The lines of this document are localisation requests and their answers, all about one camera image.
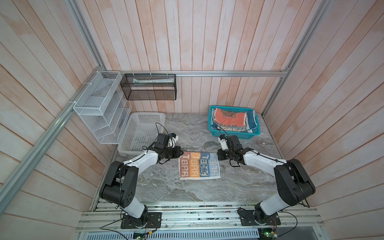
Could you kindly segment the small patterned cloth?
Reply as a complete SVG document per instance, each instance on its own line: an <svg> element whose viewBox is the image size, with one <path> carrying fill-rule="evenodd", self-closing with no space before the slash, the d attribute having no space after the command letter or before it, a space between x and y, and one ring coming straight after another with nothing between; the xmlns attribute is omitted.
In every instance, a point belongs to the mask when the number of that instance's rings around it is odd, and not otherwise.
<svg viewBox="0 0 384 240"><path fill-rule="evenodd" d="M221 178L216 153L184 152L179 158L180 180L214 180Z"/></svg>

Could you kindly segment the white laundry basket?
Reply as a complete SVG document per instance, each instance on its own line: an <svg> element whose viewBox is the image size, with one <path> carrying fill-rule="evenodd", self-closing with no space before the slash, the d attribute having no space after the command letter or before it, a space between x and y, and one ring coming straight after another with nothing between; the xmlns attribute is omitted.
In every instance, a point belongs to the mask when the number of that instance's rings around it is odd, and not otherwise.
<svg viewBox="0 0 384 240"><path fill-rule="evenodd" d="M164 128L156 123L164 125L166 115L164 113L139 112L130 115L128 122L119 137L118 153L121 156L139 155L144 146L149 146L155 141L158 133Z"/></svg>

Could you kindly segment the blue patterned towel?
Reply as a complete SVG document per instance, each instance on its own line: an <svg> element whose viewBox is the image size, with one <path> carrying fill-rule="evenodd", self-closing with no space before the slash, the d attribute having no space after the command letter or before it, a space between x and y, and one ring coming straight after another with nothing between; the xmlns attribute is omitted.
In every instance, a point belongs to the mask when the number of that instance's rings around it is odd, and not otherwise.
<svg viewBox="0 0 384 240"><path fill-rule="evenodd" d="M223 130L226 132L242 132L242 133L253 133L253 130L256 130L258 127L258 123L256 121L256 114L254 111L246 111L246 112L237 112L237 113L246 113L246 125L242 128L229 128L224 127L221 125L218 125L214 122L214 111L215 108L213 108L211 113L211 126L212 129L215 130Z"/></svg>

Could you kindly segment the red orange towel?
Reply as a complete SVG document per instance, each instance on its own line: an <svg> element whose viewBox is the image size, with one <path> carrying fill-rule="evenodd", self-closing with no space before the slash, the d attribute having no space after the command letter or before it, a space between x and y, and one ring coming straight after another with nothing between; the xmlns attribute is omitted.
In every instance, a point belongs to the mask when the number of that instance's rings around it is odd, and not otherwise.
<svg viewBox="0 0 384 240"><path fill-rule="evenodd" d="M246 125L246 113L237 113L215 108L214 122L229 128L242 128Z"/></svg>

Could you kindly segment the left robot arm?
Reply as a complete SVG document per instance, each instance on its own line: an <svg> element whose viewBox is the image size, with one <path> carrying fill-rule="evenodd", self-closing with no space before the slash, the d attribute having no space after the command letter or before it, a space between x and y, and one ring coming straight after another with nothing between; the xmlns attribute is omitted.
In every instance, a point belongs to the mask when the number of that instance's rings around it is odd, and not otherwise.
<svg viewBox="0 0 384 240"><path fill-rule="evenodd" d="M135 197L138 177L162 160L169 161L183 155L181 147L176 145L178 139L175 133L160 133L140 155L124 162L112 162L101 185L100 198L116 204L130 217L141 218L146 206Z"/></svg>

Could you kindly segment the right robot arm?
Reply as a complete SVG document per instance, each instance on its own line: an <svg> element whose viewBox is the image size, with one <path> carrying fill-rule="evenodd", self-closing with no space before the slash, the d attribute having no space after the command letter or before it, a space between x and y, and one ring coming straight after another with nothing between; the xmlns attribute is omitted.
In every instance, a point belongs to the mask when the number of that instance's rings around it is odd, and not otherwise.
<svg viewBox="0 0 384 240"><path fill-rule="evenodd" d="M255 205L253 216L259 225L277 212L306 201L316 192L316 187L300 161L283 160L263 155L251 148L243 148L237 136L218 137L221 148L218 150L220 161L235 161L238 165L247 165L272 175L277 190L269 198Z"/></svg>

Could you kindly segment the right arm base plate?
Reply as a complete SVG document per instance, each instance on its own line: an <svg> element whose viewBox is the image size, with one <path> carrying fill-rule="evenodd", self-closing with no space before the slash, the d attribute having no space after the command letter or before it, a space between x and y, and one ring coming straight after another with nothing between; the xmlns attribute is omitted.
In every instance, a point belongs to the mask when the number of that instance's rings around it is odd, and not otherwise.
<svg viewBox="0 0 384 240"><path fill-rule="evenodd" d="M259 210L245 210L243 208L237 209L242 226L279 226L281 220L278 213L271 216L265 215Z"/></svg>

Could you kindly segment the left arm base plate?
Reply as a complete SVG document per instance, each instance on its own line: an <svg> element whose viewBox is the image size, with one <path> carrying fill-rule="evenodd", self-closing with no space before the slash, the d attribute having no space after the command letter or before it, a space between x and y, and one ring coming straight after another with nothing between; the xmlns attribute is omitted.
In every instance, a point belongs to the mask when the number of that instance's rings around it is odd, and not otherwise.
<svg viewBox="0 0 384 240"><path fill-rule="evenodd" d="M122 219L121 229L158 229L161 227L161 212L144 212L140 218L125 215Z"/></svg>

